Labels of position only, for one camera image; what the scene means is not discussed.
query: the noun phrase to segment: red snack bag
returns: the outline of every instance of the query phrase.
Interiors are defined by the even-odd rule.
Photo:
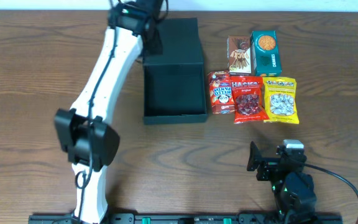
[[[232,76],[231,88],[236,105],[234,124],[268,119],[262,108],[262,77]]]

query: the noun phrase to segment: cookie image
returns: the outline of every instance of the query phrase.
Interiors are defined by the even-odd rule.
[[[215,81],[212,83],[212,86],[213,86],[213,87],[219,87],[220,84],[221,84],[221,81],[215,80]]]
[[[263,35],[259,38],[258,44],[264,50],[273,50],[276,47],[276,40],[269,35]]]

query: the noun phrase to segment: brown snack box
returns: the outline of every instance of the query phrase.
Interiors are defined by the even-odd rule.
[[[249,36],[230,35],[227,38],[227,59],[230,75],[251,74]]]
[[[209,97],[211,98],[212,113],[233,113],[234,100],[231,95],[229,71],[210,72],[208,74]]]

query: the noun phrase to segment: black mounting rail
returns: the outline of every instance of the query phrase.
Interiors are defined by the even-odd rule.
[[[74,224],[69,215],[31,215],[29,224]],[[115,213],[101,224],[282,224],[276,213],[240,213],[238,215],[134,215]],[[342,224],[339,215],[319,215],[309,224]]]

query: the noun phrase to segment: hello panda box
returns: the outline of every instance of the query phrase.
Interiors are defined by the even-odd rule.
[[[233,113],[234,100],[231,94],[229,71],[210,72],[208,74],[209,97],[211,98],[212,113]]]

